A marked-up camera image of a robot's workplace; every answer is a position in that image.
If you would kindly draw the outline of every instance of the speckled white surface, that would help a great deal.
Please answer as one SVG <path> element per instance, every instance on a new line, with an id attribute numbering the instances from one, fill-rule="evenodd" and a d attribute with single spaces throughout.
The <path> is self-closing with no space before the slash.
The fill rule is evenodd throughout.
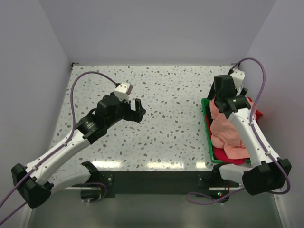
<path id="1" fill-rule="evenodd" d="M 130 97 L 140 98 L 147 113 L 141 123 L 118 122 L 107 135 L 64 164 L 53 179 L 67 170 L 77 172 L 84 161 L 94 162 L 101 170 L 212 168 L 201 99 L 208 95 L 213 76 L 227 73 L 228 69 L 228 66 L 75 66 L 53 144 L 70 130 L 70 87 L 77 75 L 85 71 L 100 71 L 116 82 L 133 84 Z M 98 75 L 79 80 L 74 92 L 76 121 L 113 90 L 113 84 Z"/>

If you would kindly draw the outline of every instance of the pink cloth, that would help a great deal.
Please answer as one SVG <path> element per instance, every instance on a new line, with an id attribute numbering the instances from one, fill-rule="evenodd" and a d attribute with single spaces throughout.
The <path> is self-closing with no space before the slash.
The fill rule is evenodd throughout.
<path id="1" fill-rule="evenodd" d="M 210 126 L 212 132 L 211 142 L 214 147 L 223 148 L 229 159 L 243 159 L 249 158 L 248 151 L 241 139 L 236 128 L 226 119 L 223 113 L 219 113 L 218 108 L 215 106 L 214 101 L 210 101 L 211 118 L 213 122 Z"/>

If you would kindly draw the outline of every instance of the purple cable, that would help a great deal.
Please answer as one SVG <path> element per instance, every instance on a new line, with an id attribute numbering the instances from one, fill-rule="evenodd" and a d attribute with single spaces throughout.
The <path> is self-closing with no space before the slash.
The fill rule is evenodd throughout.
<path id="1" fill-rule="evenodd" d="M 22 203 L 19 207 L 17 207 L 15 210 L 13 210 L 7 217 L 5 217 L 4 220 L 0 222 L 0 226 L 6 222 L 13 214 L 15 214 L 17 211 L 19 211 L 24 205 L 26 205 L 26 202 Z"/>
<path id="2" fill-rule="evenodd" d="M 104 188 L 104 194 L 103 194 L 103 196 L 100 197 L 99 199 L 95 200 L 95 201 L 90 201 L 89 203 L 97 203 L 99 201 L 102 201 L 105 198 L 105 196 L 106 196 L 106 194 L 108 192 L 107 187 L 103 183 L 92 182 L 92 183 L 83 183 L 83 184 L 84 185 L 100 185 L 100 186 L 102 186 Z"/>
<path id="3" fill-rule="evenodd" d="M 117 84 L 113 79 L 111 79 L 110 77 L 108 77 L 107 75 L 104 75 L 102 73 L 96 72 L 96 71 L 88 71 L 88 72 L 84 72 L 81 75 L 79 75 L 75 81 L 72 84 L 71 87 L 71 94 L 70 94 L 70 103 L 71 103 L 71 111 L 72 111 L 72 119 L 73 119 L 73 125 L 72 125 L 72 131 L 70 136 L 68 137 L 68 139 L 65 141 L 65 143 L 68 143 L 72 137 L 73 134 L 75 132 L 75 125 L 76 125 L 76 117 L 75 117 L 75 109 L 74 109 L 74 103 L 73 103 L 73 92 L 74 92 L 74 88 L 75 85 L 77 83 L 77 81 L 83 77 L 84 75 L 87 74 L 97 74 L 100 76 L 105 77 L 106 79 L 110 80 L 112 83 L 114 83 L 115 85 Z M 61 150 L 64 147 L 64 145 L 60 145 L 59 147 L 57 147 L 54 151 L 52 151 L 48 156 L 46 156 L 44 159 L 42 159 L 40 162 L 37 163 L 37 165 L 35 165 L 35 168 L 38 168 L 42 163 L 44 163 L 47 159 L 49 159 L 51 156 L 53 156 L 56 152 L 58 152 L 59 150 Z M 3 206 L 3 204 L 7 201 L 7 199 L 11 196 L 11 194 L 24 182 L 25 179 L 27 179 L 30 174 L 33 173 L 33 169 L 31 169 L 10 191 L 9 193 L 4 197 L 4 199 L 0 202 L 0 208 Z M 13 211 L 12 213 L 10 213 L 2 222 L 0 222 L 0 225 L 3 224 L 3 222 L 5 222 L 9 217 L 11 217 L 14 213 L 16 213 L 17 210 Z"/>
<path id="4" fill-rule="evenodd" d="M 237 65 L 239 65 L 241 62 L 245 61 L 245 60 L 252 60 L 252 61 L 255 61 L 256 63 L 259 64 L 259 66 L 261 67 L 261 70 L 262 70 L 262 75 L 263 75 L 263 82 L 262 82 L 262 86 L 261 86 L 261 89 L 260 91 L 258 92 L 258 95 L 256 96 L 256 100 L 254 101 L 253 103 L 253 106 L 251 107 L 251 112 L 250 112 L 250 116 L 249 116 L 249 119 L 252 120 L 252 117 L 253 117 L 253 112 L 254 112 L 254 109 L 255 109 L 255 106 L 257 105 L 257 102 L 258 100 L 260 99 L 260 96 L 264 90 L 264 87 L 265 87 L 265 82 L 266 82 L 266 74 L 265 74 L 265 69 L 262 65 L 262 63 L 260 61 L 258 61 L 257 59 L 255 58 L 251 58 L 251 57 L 248 57 L 248 58 L 244 58 L 242 60 L 240 60 L 238 63 L 236 63 L 231 69 L 234 69 Z M 262 146 L 263 150 L 265 151 L 265 153 L 268 152 L 268 149 L 267 147 L 264 145 L 262 139 L 260 138 L 260 136 L 258 135 L 257 133 L 257 130 L 256 130 L 256 127 L 254 126 L 254 124 L 251 124 L 251 128 L 252 128 L 252 131 L 253 133 L 255 134 L 257 140 L 259 141 L 260 145 Z M 276 159 L 271 155 L 271 154 L 268 154 L 268 156 L 270 157 L 270 159 L 277 165 L 277 167 L 279 168 L 279 170 L 282 172 L 282 174 L 284 175 L 285 179 L 286 179 L 286 182 L 287 182 L 287 189 L 285 191 L 282 191 L 282 192 L 275 192 L 275 191 L 270 191 L 269 193 L 272 193 L 272 194 L 276 194 L 276 195 L 283 195 L 283 194 L 286 194 L 290 191 L 290 180 L 288 178 L 288 175 L 287 173 L 285 172 L 285 170 L 282 168 L 282 166 L 280 166 L 280 164 L 276 161 Z"/>
<path id="5" fill-rule="evenodd" d="M 200 193 L 200 192 L 188 192 L 187 195 L 186 195 L 186 200 L 187 200 L 188 202 L 190 202 L 190 203 L 199 204 L 199 205 L 209 205 L 209 204 L 214 204 L 214 203 L 220 203 L 221 201 L 223 201 L 224 198 L 227 198 L 227 197 L 231 196 L 232 194 L 235 194 L 235 193 L 237 193 L 237 192 L 240 192 L 240 191 L 242 191 L 242 190 L 244 190 L 244 189 L 245 189 L 245 188 L 240 188 L 240 189 L 235 190 L 235 191 L 233 191 L 233 192 L 231 192 L 231 193 L 227 194 L 226 196 L 223 196 L 223 197 L 221 197 L 221 198 L 219 198 L 219 199 L 213 199 L 213 198 L 211 198 L 210 196 L 205 195 L 205 194 Z M 198 202 L 198 201 L 189 199 L 189 196 L 190 196 L 190 195 L 204 196 L 204 197 L 206 197 L 206 198 L 212 200 L 212 202 L 206 202 L 206 203 L 204 203 L 204 202 Z"/>

